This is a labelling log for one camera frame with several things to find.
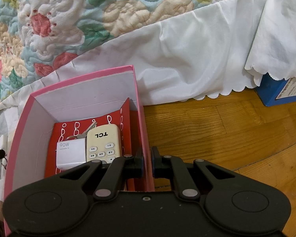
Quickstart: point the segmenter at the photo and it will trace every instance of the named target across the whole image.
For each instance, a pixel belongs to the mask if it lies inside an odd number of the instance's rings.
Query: open cardboard box
[[[138,135],[144,155],[141,186],[145,191],[154,191],[144,109],[139,99],[135,71],[133,66],[122,66],[71,78],[30,95],[11,145],[4,197],[17,188],[44,178],[54,123],[102,116],[118,110],[128,97],[130,110],[138,112]]]

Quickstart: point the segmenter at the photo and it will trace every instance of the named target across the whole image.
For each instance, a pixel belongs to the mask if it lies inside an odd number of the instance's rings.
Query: tcl remote control
[[[94,159],[111,163],[121,156],[120,130],[115,124],[97,126],[87,134],[86,161]]]

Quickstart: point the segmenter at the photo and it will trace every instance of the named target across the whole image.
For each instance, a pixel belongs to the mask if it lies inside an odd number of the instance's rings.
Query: floral quilt
[[[80,54],[220,0],[0,0],[0,102]]]

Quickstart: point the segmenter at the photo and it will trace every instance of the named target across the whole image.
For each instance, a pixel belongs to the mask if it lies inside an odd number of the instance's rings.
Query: blue box
[[[296,101],[296,78],[274,80],[267,73],[263,75],[259,87],[255,88],[263,104],[267,107]]]

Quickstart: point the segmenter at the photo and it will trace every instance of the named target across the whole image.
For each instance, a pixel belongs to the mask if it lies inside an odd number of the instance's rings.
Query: key
[[[66,138],[66,140],[68,140],[69,138],[76,138],[76,139],[82,139],[82,138],[86,138],[87,137],[87,133],[91,130],[91,129],[93,129],[93,128],[95,128],[96,127],[96,125],[97,125],[97,122],[96,121],[94,121],[94,122],[92,122],[92,124],[82,133],[82,134],[77,134],[76,136],[74,136],[74,135],[72,135],[72,136],[69,136],[69,137],[67,137]]]

